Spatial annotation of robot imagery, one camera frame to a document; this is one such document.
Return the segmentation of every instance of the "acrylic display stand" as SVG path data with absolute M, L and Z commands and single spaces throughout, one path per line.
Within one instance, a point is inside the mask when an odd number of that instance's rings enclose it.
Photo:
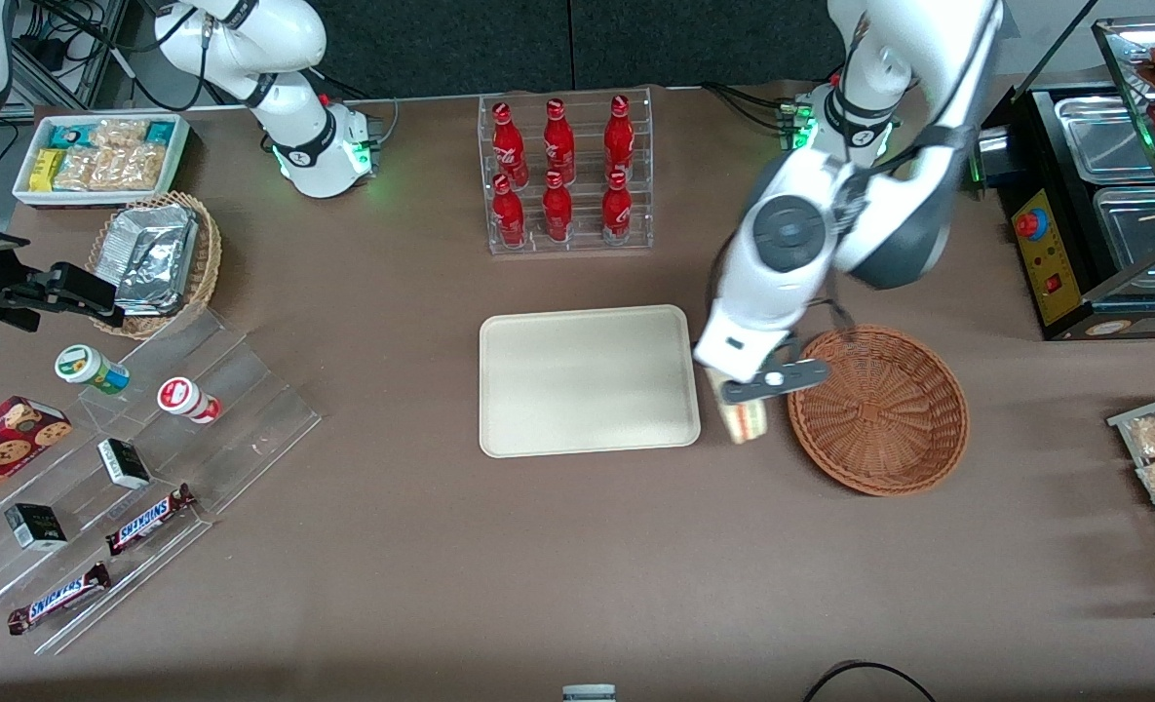
M 634 197 L 629 211 L 629 234 L 621 245 L 603 240 L 603 194 L 608 178 L 603 171 L 603 130 L 612 117 L 612 97 L 629 98 L 629 120 L 634 124 L 634 177 L 627 181 L 627 192 Z M 573 232 L 565 244 L 556 244 L 546 236 L 542 214 L 542 194 L 546 192 L 546 151 L 542 129 L 546 127 L 546 99 L 558 97 L 565 102 L 565 112 L 573 137 L 578 143 L 578 179 L 568 186 L 573 200 Z M 500 172 L 495 160 L 495 119 L 491 107 L 507 103 L 512 121 L 524 139 L 524 159 L 529 165 L 529 182 L 517 196 L 524 206 L 524 246 L 508 248 L 502 245 L 495 226 L 495 211 L 491 201 L 495 196 L 491 180 Z M 549 92 L 545 95 L 515 94 L 486 95 L 478 99 L 478 154 L 483 162 L 483 193 L 486 200 L 486 226 L 492 254 L 567 254 L 613 253 L 632 248 L 650 248 L 654 244 L 654 122 L 651 92 L 648 89 L 590 90 L 579 92 Z
M 131 386 L 119 395 L 87 388 L 66 415 L 72 434 L 40 454 L 0 488 L 0 622 L 104 561 L 113 580 L 109 591 L 91 595 L 51 614 L 15 636 L 36 654 L 58 654 L 87 632 L 174 555 L 210 529 L 231 502 L 308 434 L 318 415 L 292 387 L 269 372 L 211 311 L 189 311 L 132 351 L 121 364 Z M 159 383 L 193 379 L 222 401 L 222 416 L 209 425 L 162 412 Z M 105 436 L 132 442 L 152 483 L 140 491 L 110 483 L 97 454 Z M 110 557 L 105 537 L 150 506 L 188 484 L 198 506 Z M 3 510 L 14 502 L 47 505 L 68 542 L 51 554 L 24 551 L 8 529 Z

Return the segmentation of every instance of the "small black box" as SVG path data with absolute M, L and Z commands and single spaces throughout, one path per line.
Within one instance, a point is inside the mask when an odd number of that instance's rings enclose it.
M 18 502 L 6 510 L 6 521 L 24 548 L 57 551 L 66 545 L 66 533 L 50 507 Z
M 97 450 L 99 450 L 100 462 L 104 463 L 105 470 L 110 471 L 110 479 L 113 480 L 114 485 L 131 490 L 148 487 L 148 470 L 134 446 L 126 443 L 126 441 L 106 439 L 97 445 Z

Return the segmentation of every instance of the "wicker basket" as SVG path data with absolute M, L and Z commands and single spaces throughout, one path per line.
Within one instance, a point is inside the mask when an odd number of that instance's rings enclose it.
M 191 211 L 195 212 L 200 218 L 195 253 L 191 257 L 191 271 L 184 294 L 184 311 L 194 305 L 208 305 L 209 299 L 213 298 L 213 289 L 217 285 L 217 267 L 222 263 L 222 234 L 217 231 L 217 223 L 213 222 L 209 210 L 203 208 L 203 204 L 199 200 L 184 194 L 184 192 L 167 192 L 165 195 L 131 203 L 126 209 L 159 208 L 163 204 L 184 204 L 186 208 L 191 208 Z M 100 227 L 100 236 L 97 237 L 96 244 L 91 245 L 91 254 L 88 256 L 88 271 L 96 270 L 97 261 L 100 260 L 100 247 L 105 241 L 105 232 L 109 231 L 110 223 L 106 222 L 105 226 Z M 100 323 L 97 320 L 92 320 L 91 323 L 95 323 L 105 334 L 144 339 L 152 336 L 152 334 L 157 333 L 157 329 L 162 329 L 172 319 L 174 319 L 174 315 L 127 316 L 127 321 L 122 323 L 121 329 L 112 328 L 112 326 Z
M 790 395 L 790 421 L 810 457 L 841 484 L 901 496 L 937 487 L 968 445 L 963 388 L 937 354 L 893 329 L 822 334 L 805 357 L 832 376 Z

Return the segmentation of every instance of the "red switch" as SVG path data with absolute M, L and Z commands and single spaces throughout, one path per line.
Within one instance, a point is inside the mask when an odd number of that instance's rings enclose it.
M 1023 239 L 1030 239 L 1030 237 L 1036 236 L 1036 230 L 1040 230 L 1040 217 L 1036 217 L 1031 212 L 1020 215 L 1018 219 L 1014 219 L 1014 233 L 1022 236 Z

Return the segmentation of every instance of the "beige tray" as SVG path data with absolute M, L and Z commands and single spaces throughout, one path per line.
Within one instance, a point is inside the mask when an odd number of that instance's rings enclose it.
M 698 398 L 671 305 L 492 316 L 480 331 L 480 446 L 549 456 L 688 446 Z

